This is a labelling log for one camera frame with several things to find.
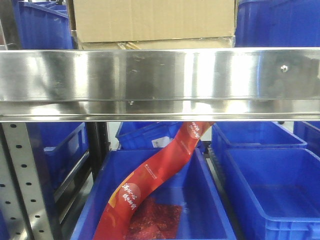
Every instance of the blue plastic bin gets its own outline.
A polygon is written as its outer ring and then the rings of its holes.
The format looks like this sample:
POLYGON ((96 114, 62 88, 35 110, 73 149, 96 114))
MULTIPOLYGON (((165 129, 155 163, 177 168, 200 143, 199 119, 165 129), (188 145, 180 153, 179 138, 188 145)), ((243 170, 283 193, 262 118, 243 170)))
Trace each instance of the blue plastic bin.
POLYGON ((306 148, 307 143, 272 121, 221 121, 212 126, 211 147, 224 169, 228 149, 306 148))
POLYGON ((247 240, 320 239, 320 158, 307 149, 230 149, 225 189, 247 240))
MULTIPOLYGON (((91 240, 116 187, 159 149, 111 151, 75 226, 72 240, 91 240)), ((161 204, 183 207, 177 239, 235 240, 207 163, 198 149, 190 162, 152 194, 161 204)))
POLYGON ((237 47, 320 46, 319 0, 241 0, 237 47))
POLYGON ((65 5, 12 1, 23 49, 73 49, 65 5))
POLYGON ((7 224, 0 210, 0 239, 8 240, 10 239, 10 235, 7 229, 7 224))
POLYGON ((119 126, 115 137, 122 149, 152 149, 164 147, 175 137, 183 122, 180 121, 125 121, 119 126))
POLYGON ((85 123, 40 122, 44 154, 56 189, 88 149, 85 123))
POLYGON ((307 149, 320 156, 320 121, 296 121, 293 133, 307 142, 307 149))

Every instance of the bolt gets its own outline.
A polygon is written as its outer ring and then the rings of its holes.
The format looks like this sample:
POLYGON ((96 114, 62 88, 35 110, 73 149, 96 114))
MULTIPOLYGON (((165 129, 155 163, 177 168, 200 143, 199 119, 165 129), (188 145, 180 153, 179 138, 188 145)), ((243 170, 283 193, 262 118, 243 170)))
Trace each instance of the bolt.
POLYGON ((282 73, 286 73, 286 72, 288 72, 288 70, 289 70, 289 68, 288 68, 287 65, 282 65, 282 66, 280 67, 280 71, 281 71, 282 73))

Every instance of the red wrapper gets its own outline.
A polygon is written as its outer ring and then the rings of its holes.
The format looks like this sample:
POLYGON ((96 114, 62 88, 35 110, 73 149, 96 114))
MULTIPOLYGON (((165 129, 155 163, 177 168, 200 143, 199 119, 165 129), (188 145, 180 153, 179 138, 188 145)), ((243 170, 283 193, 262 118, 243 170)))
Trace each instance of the red wrapper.
POLYGON ((124 240, 131 217, 141 202, 184 167, 200 137, 212 124, 184 122, 172 142, 138 166, 110 197, 93 239, 124 240))

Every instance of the storage rack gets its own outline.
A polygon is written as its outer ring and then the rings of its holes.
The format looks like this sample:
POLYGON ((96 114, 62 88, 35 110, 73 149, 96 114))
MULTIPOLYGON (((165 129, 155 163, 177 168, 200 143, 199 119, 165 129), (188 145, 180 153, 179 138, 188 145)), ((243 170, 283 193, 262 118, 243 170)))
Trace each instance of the storage rack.
POLYGON ((320 48, 15 51, 10 9, 2 0, 0 190, 13 239, 62 238, 83 176, 95 177, 107 154, 106 121, 320 119, 320 48), (89 152, 55 193, 40 121, 87 122, 89 152), (58 207, 75 179, 71 200, 58 207))

